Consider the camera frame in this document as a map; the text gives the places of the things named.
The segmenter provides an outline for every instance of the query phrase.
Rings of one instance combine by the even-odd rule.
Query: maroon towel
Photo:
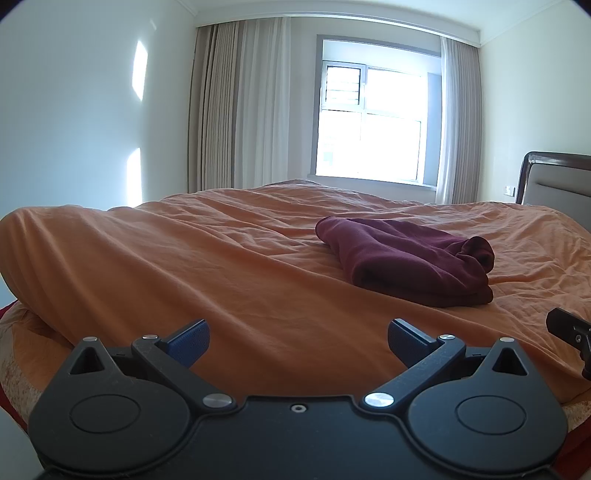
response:
[[[490,303],[495,254],[470,239],[400,220],[326,217],[316,235],[353,285],[431,307]]]

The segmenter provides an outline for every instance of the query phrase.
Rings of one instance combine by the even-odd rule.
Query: crown molding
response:
[[[197,26],[270,17],[336,17],[398,25],[480,46],[478,30],[405,8],[332,0],[279,0],[199,10]]]
[[[192,4],[191,0],[177,0],[177,3],[179,3],[192,16],[197,16],[197,9],[195,8],[195,5]]]
[[[545,0],[532,2],[531,0],[521,0],[515,2],[511,9],[492,19],[492,21],[480,31],[480,44],[484,45],[490,42],[520,23],[563,1],[564,0]]]

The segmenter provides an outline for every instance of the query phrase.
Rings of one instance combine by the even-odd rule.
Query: black clamp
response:
[[[187,369],[209,346],[204,320],[128,348],[86,337],[30,417],[40,479],[556,479],[566,418],[518,342],[466,347],[396,319],[388,344],[408,369],[358,402],[238,405]]]
[[[591,380],[591,323],[556,308],[546,317],[546,327],[552,335],[579,351],[581,360],[585,362],[581,374]]]

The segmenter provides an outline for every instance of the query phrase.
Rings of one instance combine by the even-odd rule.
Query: orange bedsheet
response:
[[[348,284],[314,234],[327,215],[485,237],[496,254],[493,302],[435,309]],[[394,317],[468,345],[519,339],[562,403],[589,388],[576,350],[544,322],[557,306],[591,318],[591,234],[545,207],[419,205],[285,183],[108,212],[24,208],[0,222],[0,272],[38,316],[12,334],[19,367],[41,390],[86,335],[128,345],[201,317],[212,341],[193,370],[239,398],[375,388],[404,369],[386,341]]]

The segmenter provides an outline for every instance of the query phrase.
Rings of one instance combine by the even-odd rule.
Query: upholstered headboard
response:
[[[559,210],[591,231],[591,156],[529,152],[516,202]]]

